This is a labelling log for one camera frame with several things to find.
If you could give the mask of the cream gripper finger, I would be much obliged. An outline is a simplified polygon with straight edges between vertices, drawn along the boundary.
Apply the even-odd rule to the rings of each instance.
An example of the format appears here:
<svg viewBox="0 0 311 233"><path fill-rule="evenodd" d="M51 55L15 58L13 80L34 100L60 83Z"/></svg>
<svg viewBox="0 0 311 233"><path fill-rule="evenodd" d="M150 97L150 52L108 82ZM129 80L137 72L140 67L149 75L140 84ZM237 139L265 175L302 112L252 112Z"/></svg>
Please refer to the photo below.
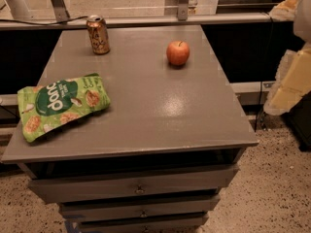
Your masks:
<svg viewBox="0 0 311 233"><path fill-rule="evenodd" d="M311 91L311 49L287 50L281 58L275 83L268 92L263 110L280 116Z"/></svg>
<svg viewBox="0 0 311 233"><path fill-rule="evenodd" d="M269 16L280 21L293 21L298 0L284 0L274 6L269 12Z"/></svg>

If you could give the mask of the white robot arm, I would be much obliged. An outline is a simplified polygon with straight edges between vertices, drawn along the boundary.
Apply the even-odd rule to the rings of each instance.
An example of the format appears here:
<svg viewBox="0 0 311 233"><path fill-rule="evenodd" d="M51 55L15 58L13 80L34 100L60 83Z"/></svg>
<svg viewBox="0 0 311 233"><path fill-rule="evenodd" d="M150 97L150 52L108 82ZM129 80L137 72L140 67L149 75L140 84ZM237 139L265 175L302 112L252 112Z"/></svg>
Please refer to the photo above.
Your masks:
<svg viewBox="0 0 311 233"><path fill-rule="evenodd" d="M286 50L263 105L267 114L279 116L311 91L311 0L284 0L273 7L269 16L292 21L295 36L305 42L301 50Z"/></svg>

